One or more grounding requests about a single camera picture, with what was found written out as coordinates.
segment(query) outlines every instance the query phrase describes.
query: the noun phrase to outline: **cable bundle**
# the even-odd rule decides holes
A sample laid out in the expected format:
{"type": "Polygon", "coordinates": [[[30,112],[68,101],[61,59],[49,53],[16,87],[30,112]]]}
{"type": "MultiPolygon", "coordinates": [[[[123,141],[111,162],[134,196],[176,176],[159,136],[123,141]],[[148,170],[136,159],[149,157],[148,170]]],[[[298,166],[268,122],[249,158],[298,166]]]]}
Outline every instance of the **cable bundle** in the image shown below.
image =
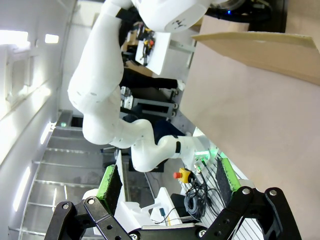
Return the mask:
{"type": "Polygon", "coordinates": [[[206,206],[212,210],[212,214],[214,214],[216,217],[219,215],[217,211],[213,208],[213,201],[209,197],[210,191],[216,191],[219,195],[220,199],[220,193],[215,188],[208,189],[208,185],[206,183],[206,180],[200,172],[200,176],[203,180],[203,183],[200,183],[197,179],[193,180],[191,185],[192,187],[185,193],[184,198],[184,206],[185,210],[197,221],[200,222],[200,218],[204,217],[206,214],[206,206]]]}

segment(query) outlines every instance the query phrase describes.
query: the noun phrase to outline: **fluorescent light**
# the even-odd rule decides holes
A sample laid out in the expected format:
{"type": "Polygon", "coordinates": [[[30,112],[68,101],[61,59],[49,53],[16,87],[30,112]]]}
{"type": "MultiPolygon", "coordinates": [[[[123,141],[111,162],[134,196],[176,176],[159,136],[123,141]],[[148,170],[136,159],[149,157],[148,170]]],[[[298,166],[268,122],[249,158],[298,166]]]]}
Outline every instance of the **fluorescent light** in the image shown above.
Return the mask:
{"type": "Polygon", "coordinates": [[[45,126],[45,129],[44,129],[44,131],[43,131],[43,133],[42,133],[42,135],[41,135],[41,138],[40,138],[40,143],[41,143],[41,145],[43,145],[43,144],[45,143],[45,141],[46,141],[46,139],[47,139],[47,136],[48,136],[50,130],[51,130],[51,122],[49,122],[49,123],[45,126]]]}
{"type": "Polygon", "coordinates": [[[4,115],[7,113],[7,107],[5,104],[0,103],[0,120],[3,118],[4,115]]]}
{"type": "Polygon", "coordinates": [[[0,30],[0,45],[16,44],[25,46],[28,42],[28,33],[26,31],[0,30]]]}
{"type": "Polygon", "coordinates": [[[53,201],[52,201],[52,212],[55,211],[55,206],[56,206],[56,198],[57,198],[57,188],[54,189],[54,193],[53,193],[53,201]]]}
{"type": "Polygon", "coordinates": [[[67,187],[66,185],[64,185],[64,195],[65,195],[65,200],[68,199],[68,195],[67,195],[67,187]]]}
{"type": "Polygon", "coordinates": [[[12,122],[6,121],[6,123],[3,125],[4,128],[1,130],[1,133],[6,137],[14,139],[17,136],[17,130],[12,122]]]}
{"type": "Polygon", "coordinates": [[[52,34],[46,34],[44,42],[46,44],[57,44],[59,42],[59,36],[52,35],[52,34]]]}
{"type": "Polygon", "coordinates": [[[196,151],[194,153],[194,155],[196,155],[196,156],[209,155],[209,154],[210,154],[209,151],[196,151]]]}
{"type": "Polygon", "coordinates": [[[48,97],[51,94],[51,90],[47,87],[41,87],[39,89],[39,93],[43,96],[43,97],[48,97]]]}
{"type": "Polygon", "coordinates": [[[45,129],[43,130],[43,133],[40,137],[40,143],[41,145],[43,145],[47,139],[47,136],[50,132],[53,132],[54,129],[56,128],[56,124],[57,122],[49,122],[46,126],[45,126],[45,129]]]}
{"type": "Polygon", "coordinates": [[[24,194],[24,191],[25,191],[29,176],[30,176],[30,167],[27,167],[25,172],[24,172],[24,174],[23,174],[23,177],[22,177],[22,180],[20,182],[18,191],[17,191],[17,193],[15,195],[15,198],[14,198],[14,201],[13,201],[13,209],[14,209],[14,211],[18,211],[18,208],[19,208],[19,205],[20,205],[20,201],[21,201],[22,195],[24,194]]]}

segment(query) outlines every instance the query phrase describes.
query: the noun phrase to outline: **small connector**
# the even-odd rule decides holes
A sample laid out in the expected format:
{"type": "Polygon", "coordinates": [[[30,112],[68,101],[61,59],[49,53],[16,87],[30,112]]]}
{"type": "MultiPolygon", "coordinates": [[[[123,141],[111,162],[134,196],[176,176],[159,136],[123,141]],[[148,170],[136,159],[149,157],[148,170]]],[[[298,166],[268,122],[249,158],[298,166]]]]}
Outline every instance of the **small connector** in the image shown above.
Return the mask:
{"type": "Polygon", "coordinates": [[[166,216],[166,213],[165,213],[165,210],[163,209],[163,207],[161,207],[160,209],[160,214],[162,217],[165,217],[166,216]]]}
{"type": "Polygon", "coordinates": [[[195,163],[193,166],[198,174],[201,173],[201,167],[197,163],[195,163]]]}
{"type": "Polygon", "coordinates": [[[203,164],[204,167],[207,166],[207,164],[206,164],[206,162],[205,162],[205,160],[204,160],[203,158],[201,159],[201,162],[202,162],[202,164],[203,164]]]}

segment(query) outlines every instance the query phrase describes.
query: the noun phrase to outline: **metal frame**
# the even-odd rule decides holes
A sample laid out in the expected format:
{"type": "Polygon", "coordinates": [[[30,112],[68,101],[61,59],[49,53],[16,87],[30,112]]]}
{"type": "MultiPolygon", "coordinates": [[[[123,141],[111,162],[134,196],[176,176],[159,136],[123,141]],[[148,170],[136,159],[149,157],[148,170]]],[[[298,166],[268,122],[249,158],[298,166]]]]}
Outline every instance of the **metal frame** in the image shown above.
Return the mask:
{"type": "Polygon", "coordinates": [[[176,103],[171,102],[164,102],[164,101],[154,101],[154,100],[146,100],[141,98],[133,98],[132,107],[134,108],[138,104],[145,104],[145,105],[154,105],[154,106],[161,106],[168,108],[167,112],[160,112],[160,111],[151,111],[151,110],[142,110],[143,114],[150,114],[155,116],[160,116],[164,118],[171,118],[173,116],[174,107],[176,103]]]}
{"type": "Polygon", "coordinates": [[[170,41],[169,48],[186,54],[192,54],[196,51],[196,47],[175,40],[170,41]]]}
{"type": "Polygon", "coordinates": [[[28,202],[27,204],[33,205],[33,206],[45,207],[45,208],[55,208],[57,206],[57,205],[42,204],[42,203],[36,203],[36,202],[28,202]]]}
{"type": "Polygon", "coordinates": [[[78,187],[78,188],[93,188],[97,189],[99,188],[99,185],[93,185],[93,184],[79,184],[79,183],[69,183],[69,182],[61,182],[61,181],[47,181],[47,180],[34,180],[35,183],[39,184],[51,184],[51,185],[58,185],[58,186],[64,186],[67,187],[78,187]]]}
{"type": "MultiPolygon", "coordinates": [[[[26,212],[27,212],[28,202],[29,202],[30,195],[31,195],[32,189],[33,189],[33,187],[34,187],[35,181],[36,181],[36,179],[37,179],[37,177],[38,177],[39,169],[40,169],[40,166],[38,166],[37,169],[36,169],[36,171],[35,171],[35,174],[34,174],[34,177],[33,177],[32,183],[31,183],[31,186],[30,186],[30,190],[29,190],[28,196],[27,196],[27,198],[26,198],[26,204],[25,204],[24,209],[23,209],[23,214],[22,214],[22,219],[21,219],[21,224],[20,224],[20,230],[22,229],[22,227],[23,227],[23,225],[24,225],[25,216],[26,216],[26,212]]],[[[21,240],[21,239],[22,239],[22,232],[19,231],[18,240],[21,240]]]]}
{"type": "Polygon", "coordinates": [[[34,163],[34,164],[39,164],[39,165],[49,165],[49,166],[66,167],[66,168],[95,169],[95,170],[101,170],[101,169],[102,169],[101,167],[68,165],[68,164],[60,164],[60,163],[53,163],[53,162],[34,161],[33,163],[34,163]]]}
{"type": "MultiPolygon", "coordinates": [[[[197,45],[197,41],[192,39],[192,46],[194,46],[194,49],[196,49],[196,45],[197,45]]],[[[188,61],[186,62],[186,67],[188,69],[191,67],[191,63],[192,63],[192,60],[194,59],[194,55],[195,55],[195,52],[192,52],[188,57],[188,61]]]]}
{"type": "Polygon", "coordinates": [[[105,156],[113,156],[113,152],[100,152],[100,151],[82,151],[82,150],[72,150],[72,149],[63,149],[63,148],[52,148],[47,147],[45,149],[49,152],[61,152],[61,153],[69,153],[69,154],[92,154],[92,155],[105,155],[105,156]]]}
{"type": "Polygon", "coordinates": [[[55,126],[55,129],[58,130],[65,130],[65,131],[75,131],[75,132],[82,132],[82,127],[76,127],[76,126],[55,126]]]}
{"type": "Polygon", "coordinates": [[[146,174],[145,172],[144,172],[144,177],[145,177],[145,179],[146,179],[146,182],[148,183],[148,186],[149,186],[151,195],[152,195],[153,199],[155,199],[155,198],[156,198],[156,197],[155,197],[155,193],[154,193],[154,191],[152,190],[151,183],[150,183],[149,178],[148,178],[148,176],[147,176],[147,174],[146,174]]]}
{"type": "Polygon", "coordinates": [[[129,190],[129,186],[128,186],[128,174],[127,174],[127,169],[129,169],[129,163],[128,162],[123,162],[122,163],[122,169],[123,169],[123,180],[124,180],[124,184],[123,184],[123,188],[124,191],[126,192],[125,194],[125,200],[127,202],[131,202],[131,195],[130,195],[130,190],[129,190]]]}
{"type": "Polygon", "coordinates": [[[53,139],[60,139],[60,140],[69,140],[69,141],[85,141],[86,139],[82,137],[67,137],[67,136],[52,136],[53,139]]]}

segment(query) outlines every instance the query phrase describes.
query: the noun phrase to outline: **red button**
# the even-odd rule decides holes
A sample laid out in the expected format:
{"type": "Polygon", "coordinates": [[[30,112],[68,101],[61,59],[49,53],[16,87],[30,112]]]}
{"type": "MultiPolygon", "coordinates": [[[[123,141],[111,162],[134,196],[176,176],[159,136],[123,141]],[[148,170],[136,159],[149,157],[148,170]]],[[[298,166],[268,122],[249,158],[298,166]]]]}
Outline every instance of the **red button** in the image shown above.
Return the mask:
{"type": "Polygon", "coordinates": [[[181,173],[181,172],[174,172],[174,173],[173,173],[173,178],[174,178],[174,179],[180,179],[180,178],[182,178],[182,173],[181,173]]]}

